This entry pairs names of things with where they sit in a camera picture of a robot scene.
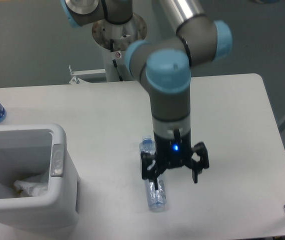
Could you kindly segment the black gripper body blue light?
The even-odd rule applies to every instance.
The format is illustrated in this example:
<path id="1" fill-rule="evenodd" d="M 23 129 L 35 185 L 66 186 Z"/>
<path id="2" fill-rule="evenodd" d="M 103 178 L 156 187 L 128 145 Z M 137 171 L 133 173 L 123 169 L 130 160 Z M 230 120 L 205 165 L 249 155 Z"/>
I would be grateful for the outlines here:
<path id="1" fill-rule="evenodd" d="M 154 133 L 155 160 L 158 169 L 192 168 L 191 132 L 179 140 L 166 139 Z"/>

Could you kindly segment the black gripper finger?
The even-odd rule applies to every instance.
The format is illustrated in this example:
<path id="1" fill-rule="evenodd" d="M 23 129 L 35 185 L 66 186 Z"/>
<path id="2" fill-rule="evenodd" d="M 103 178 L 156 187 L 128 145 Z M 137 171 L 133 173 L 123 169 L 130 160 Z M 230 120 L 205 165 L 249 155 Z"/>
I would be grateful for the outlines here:
<path id="1" fill-rule="evenodd" d="M 200 141 L 193 147 L 190 146 L 187 149 L 184 165 L 191 169 L 192 180 L 197 184 L 198 175 L 203 172 L 203 169 L 208 169 L 210 167 L 208 150 L 203 141 Z"/>
<path id="2" fill-rule="evenodd" d="M 141 178 L 143 180 L 149 180 L 154 183 L 154 189 L 159 189 L 158 177 L 162 175 L 167 167 L 167 157 L 163 152 L 156 151 L 151 154 L 146 151 L 140 153 L 141 159 Z"/>

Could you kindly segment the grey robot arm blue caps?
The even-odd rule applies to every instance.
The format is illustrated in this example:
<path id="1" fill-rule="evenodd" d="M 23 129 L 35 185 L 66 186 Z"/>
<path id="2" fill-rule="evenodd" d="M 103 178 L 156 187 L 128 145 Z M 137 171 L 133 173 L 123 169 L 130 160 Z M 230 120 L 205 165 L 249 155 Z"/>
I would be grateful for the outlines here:
<path id="1" fill-rule="evenodd" d="M 205 144 L 191 144 L 191 68 L 231 52 L 229 26 L 210 20 L 197 0 L 162 0 L 175 36 L 151 44 L 130 0 L 63 0 L 61 6 L 73 27 L 93 25 L 96 43 L 113 54 L 117 79 L 136 80 L 149 95 L 155 153 L 140 155 L 142 179 L 157 183 L 166 170 L 187 167 L 197 182 L 210 165 Z"/>

